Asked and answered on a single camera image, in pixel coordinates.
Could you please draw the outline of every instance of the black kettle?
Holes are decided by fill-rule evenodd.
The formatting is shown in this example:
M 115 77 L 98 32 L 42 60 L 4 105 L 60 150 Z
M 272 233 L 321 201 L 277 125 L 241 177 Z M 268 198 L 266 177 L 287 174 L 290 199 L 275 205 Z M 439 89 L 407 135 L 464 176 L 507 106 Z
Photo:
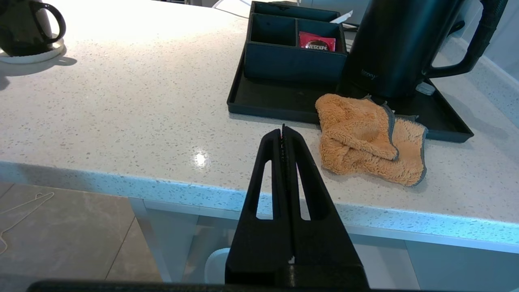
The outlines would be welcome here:
M 469 72 L 508 0 L 480 0 L 483 14 L 463 60 L 431 65 L 465 0 L 371 0 L 346 59 L 343 82 L 387 99 L 410 96 L 424 78 Z

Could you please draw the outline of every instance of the white wire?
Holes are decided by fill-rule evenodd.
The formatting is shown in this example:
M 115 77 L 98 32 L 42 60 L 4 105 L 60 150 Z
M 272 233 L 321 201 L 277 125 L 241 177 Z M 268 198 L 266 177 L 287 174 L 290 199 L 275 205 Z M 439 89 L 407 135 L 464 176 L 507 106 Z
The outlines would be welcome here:
M 16 222 L 15 224 L 13 224 L 11 227 L 7 228 L 6 230 L 3 230 L 3 231 L 0 232 L 0 242 L 2 242 L 2 243 L 5 245 L 4 249 L 3 249 L 2 251 L 0 251 L 0 255 L 3 254 L 3 253 L 5 253 L 5 251 L 6 251 L 7 248 L 9 247 L 9 246 L 7 245 L 7 242 L 5 241 L 5 239 L 2 237 L 2 236 L 4 235 L 4 233 L 6 233 L 7 231 L 11 230 L 11 229 L 12 229 L 13 227 L 15 227 L 18 223 L 22 222 L 25 218 L 27 218 L 27 216 L 29 216 L 32 212 L 36 211 L 36 209 L 38 209 L 40 206 L 42 206 L 43 203 L 45 203 L 46 201 L 52 199 L 52 197 L 54 197 L 54 192 L 50 192 L 50 193 L 48 193 L 48 194 L 46 194 L 46 195 L 43 195 L 42 193 L 37 193 L 37 194 L 34 196 L 34 199 L 32 199 L 32 200 L 30 200 L 30 201 L 28 201 L 28 202 L 25 202 L 25 203 L 23 203 L 23 204 L 20 204 L 20 205 L 18 205 L 18 206 L 16 206 L 16 207 L 13 207 L 13 208 L 11 208 L 11 209 L 8 209 L 8 210 L 5 210 L 5 211 L 0 212 L 0 215 L 5 214 L 5 213 L 7 213 L 7 212 L 9 212 L 9 211 L 12 211 L 12 210 L 14 210 L 14 209 L 16 209 L 16 208 L 19 208 L 19 207 L 22 207 L 22 206 L 25 206 L 25 205 L 27 205 L 27 204 L 29 204 L 29 203 L 32 203 L 32 202 L 34 202 L 34 201 L 36 201 L 36 200 L 39 200 L 39 199 L 44 198 L 44 197 L 47 197 L 47 196 L 48 196 L 48 198 L 46 198 L 45 200 L 43 200 L 43 202 L 41 202 L 38 206 L 36 206 L 36 208 L 32 209 L 29 213 L 27 213 L 25 216 L 23 216 L 22 219 L 18 220 L 18 222 Z

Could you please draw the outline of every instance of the mug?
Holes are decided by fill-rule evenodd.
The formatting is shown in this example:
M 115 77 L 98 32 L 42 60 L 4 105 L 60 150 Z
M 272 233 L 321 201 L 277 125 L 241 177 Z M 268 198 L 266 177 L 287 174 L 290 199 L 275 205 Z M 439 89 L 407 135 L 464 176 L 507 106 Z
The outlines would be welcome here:
M 50 23 L 43 9 L 52 13 L 59 25 L 52 37 Z M 65 20 L 52 5 L 40 0 L 0 0 L 0 48 L 10 56 L 37 55 L 52 50 L 66 31 Z

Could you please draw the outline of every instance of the black storage box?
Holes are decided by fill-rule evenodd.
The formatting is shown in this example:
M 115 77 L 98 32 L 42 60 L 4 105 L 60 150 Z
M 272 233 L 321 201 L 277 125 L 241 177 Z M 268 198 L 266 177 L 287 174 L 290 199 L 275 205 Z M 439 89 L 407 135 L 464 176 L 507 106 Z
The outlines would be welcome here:
M 252 2 L 244 74 L 298 83 L 337 83 L 346 61 L 338 12 Z M 299 32 L 335 38 L 335 51 L 299 47 Z

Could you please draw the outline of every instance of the black handle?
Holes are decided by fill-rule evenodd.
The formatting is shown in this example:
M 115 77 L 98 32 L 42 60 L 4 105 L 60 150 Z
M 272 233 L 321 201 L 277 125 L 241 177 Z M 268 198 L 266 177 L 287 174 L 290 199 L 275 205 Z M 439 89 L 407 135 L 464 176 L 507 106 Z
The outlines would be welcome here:
M 467 73 L 476 65 L 477 60 L 483 55 L 490 39 L 496 31 L 497 24 L 503 15 L 508 0 L 480 0 L 483 4 L 483 13 L 476 33 L 470 41 L 467 53 L 461 62 L 439 68 L 431 68 L 426 78 L 446 77 Z
M 32 9 L 32 13 L 34 16 L 34 20 L 36 21 L 36 25 L 38 26 L 39 33 L 42 35 L 42 38 L 47 45 L 55 43 L 55 42 L 59 41 L 61 38 L 63 38 L 63 36 L 65 35 L 65 32 L 66 32 L 66 24 L 65 24 L 65 20 L 63 19 L 63 16 L 59 12 L 59 10 L 57 10 L 54 6 L 52 6 L 50 4 L 36 2 L 36 1 L 31 1 L 31 9 Z M 54 15 L 54 17 L 56 18 L 56 21 L 58 22 L 58 26 L 60 28 L 60 32 L 58 33 L 57 37 L 49 37 L 43 30 L 40 23 L 38 22 L 38 19 L 36 18 L 36 13 L 40 9 L 46 9 L 46 10 L 50 11 L 50 13 L 52 13 L 52 15 Z

